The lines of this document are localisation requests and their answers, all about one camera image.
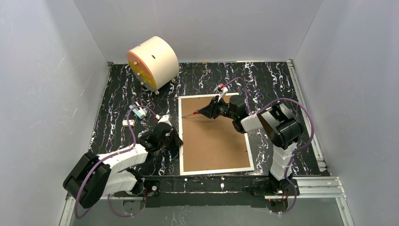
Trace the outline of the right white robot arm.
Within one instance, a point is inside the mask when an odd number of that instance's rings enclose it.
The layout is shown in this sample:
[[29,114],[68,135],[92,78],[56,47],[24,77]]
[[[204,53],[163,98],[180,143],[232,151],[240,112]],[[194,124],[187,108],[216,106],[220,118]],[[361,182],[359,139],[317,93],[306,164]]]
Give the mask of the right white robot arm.
[[243,96],[233,95],[226,103],[220,96],[211,99],[210,103],[194,112],[209,119],[218,116],[230,118],[237,132],[248,133],[264,129],[273,144],[272,166],[267,179],[254,183],[250,192],[277,194],[288,190],[291,179],[291,161],[299,138],[304,128],[299,119],[284,104],[286,98],[279,98],[255,113],[247,109]]

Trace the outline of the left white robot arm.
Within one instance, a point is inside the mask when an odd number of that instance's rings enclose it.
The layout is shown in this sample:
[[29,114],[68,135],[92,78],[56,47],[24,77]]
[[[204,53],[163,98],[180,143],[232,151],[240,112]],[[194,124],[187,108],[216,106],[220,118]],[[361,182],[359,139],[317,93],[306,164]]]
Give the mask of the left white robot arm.
[[132,167],[154,158],[160,150],[182,145],[176,127],[160,122],[135,145],[107,154],[85,153],[64,180],[63,188],[85,209],[104,195],[121,191],[140,194],[145,177]]

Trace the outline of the blue red screwdriver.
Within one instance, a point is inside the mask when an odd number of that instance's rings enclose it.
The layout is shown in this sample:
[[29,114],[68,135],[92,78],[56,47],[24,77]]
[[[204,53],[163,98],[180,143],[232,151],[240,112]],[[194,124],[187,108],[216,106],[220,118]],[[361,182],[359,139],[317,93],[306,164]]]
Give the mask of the blue red screwdriver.
[[187,117],[189,117],[189,116],[192,116],[192,115],[197,115],[197,114],[198,114],[198,111],[194,111],[193,113],[190,113],[190,114],[184,115],[184,116],[182,116],[181,118],[182,118],[182,119],[184,119],[184,118],[187,118]]

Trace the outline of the white picture frame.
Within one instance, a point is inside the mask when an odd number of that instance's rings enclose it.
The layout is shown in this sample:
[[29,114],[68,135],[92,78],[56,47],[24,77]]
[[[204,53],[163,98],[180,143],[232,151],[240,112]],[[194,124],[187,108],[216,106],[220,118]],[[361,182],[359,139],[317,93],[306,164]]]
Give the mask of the white picture frame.
[[213,94],[178,98],[180,175],[226,174],[253,171],[254,161],[247,134],[238,133],[232,120],[208,119],[200,114],[182,119],[207,104]]

